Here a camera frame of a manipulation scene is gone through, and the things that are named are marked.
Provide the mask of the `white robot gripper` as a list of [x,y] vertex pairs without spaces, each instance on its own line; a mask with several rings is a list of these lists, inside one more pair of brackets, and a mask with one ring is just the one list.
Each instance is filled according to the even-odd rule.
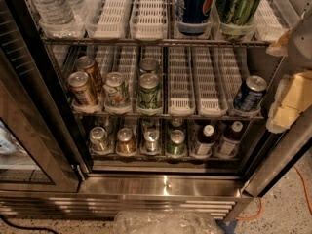
[[[308,5],[292,30],[287,30],[266,48],[274,57],[288,56],[300,67],[312,68],[312,6]],[[271,104],[266,129],[279,134],[289,129],[300,114],[312,105],[312,71],[284,75]]]

